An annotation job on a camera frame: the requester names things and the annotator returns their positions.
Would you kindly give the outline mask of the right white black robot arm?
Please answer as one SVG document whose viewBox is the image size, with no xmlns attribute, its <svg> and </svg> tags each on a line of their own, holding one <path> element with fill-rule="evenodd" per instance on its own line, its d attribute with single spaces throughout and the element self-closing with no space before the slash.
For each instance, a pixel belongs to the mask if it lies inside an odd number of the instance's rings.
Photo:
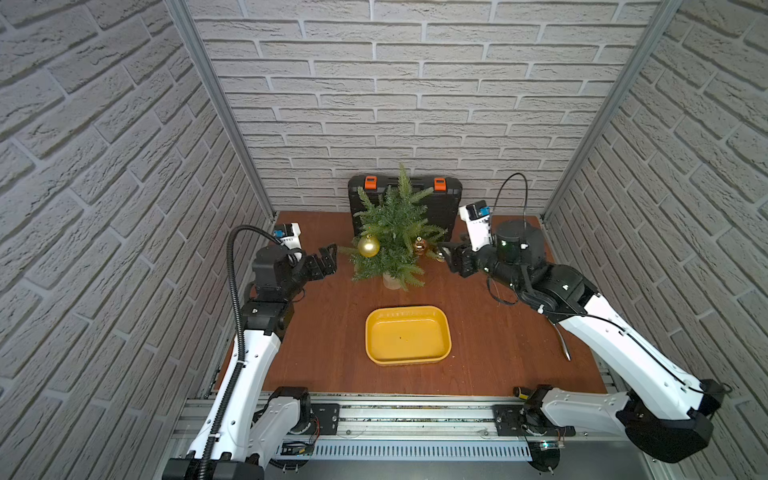
<svg viewBox="0 0 768 480">
<path fill-rule="evenodd" d="M 666 463 L 709 446 L 712 418 L 726 393 L 721 383 L 687 373 L 631 327 L 582 273 L 549 262 L 540 229 L 525 220 L 492 229 L 488 218 L 467 226 L 467 240 L 438 245 L 452 272 L 481 272 L 488 282 L 510 288 L 519 302 L 589 346 L 629 387 L 615 394 L 521 388 L 521 427 L 536 436 L 568 428 L 620 435 Z"/>
</svg>

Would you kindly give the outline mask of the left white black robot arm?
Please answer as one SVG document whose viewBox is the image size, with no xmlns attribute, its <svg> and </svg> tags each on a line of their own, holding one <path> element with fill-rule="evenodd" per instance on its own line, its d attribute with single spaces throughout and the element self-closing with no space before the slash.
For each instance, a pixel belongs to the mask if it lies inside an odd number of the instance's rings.
<svg viewBox="0 0 768 480">
<path fill-rule="evenodd" d="M 257 405 L 270 366 L 305 285 L 337 270 L 334 244 L 309 255 L 286 245 L 260 249 L 252 263 L 255 294 L 236 306 L 236 336 L 221 391 L 182 458 L 170 459 L 165 479 L 262 479 L 285 437 L 309 425 L 304 387 L 280 387 Z"/>
</svg>

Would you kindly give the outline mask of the brown shiny ball ornament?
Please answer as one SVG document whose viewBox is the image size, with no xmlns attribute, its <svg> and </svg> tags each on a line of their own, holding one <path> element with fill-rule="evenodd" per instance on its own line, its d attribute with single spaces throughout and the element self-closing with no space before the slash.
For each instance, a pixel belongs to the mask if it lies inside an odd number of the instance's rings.
<svg viewBox="0 0 768 480">
<path fill-rule="evenodd" d="M 413 244 L 413 251 L 416 255 L 424 255 L 429 249 L 428 241 L 422 237 L 417 237 Z"/>
</svg>

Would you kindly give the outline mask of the matte gold ball ornament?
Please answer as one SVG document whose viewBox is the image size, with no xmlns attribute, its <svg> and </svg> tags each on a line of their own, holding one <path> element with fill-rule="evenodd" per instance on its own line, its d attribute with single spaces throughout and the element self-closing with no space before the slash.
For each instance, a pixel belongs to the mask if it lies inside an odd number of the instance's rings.
<svg viewBox="0 0 768 480">
<path fill-rule="evenodd" d="M 380 241 L 373 235 L 362 236 L 357 244 L 357 251 L 364 258 L 375 257 L 380 252 L 380 249 Z"/>
</svg>

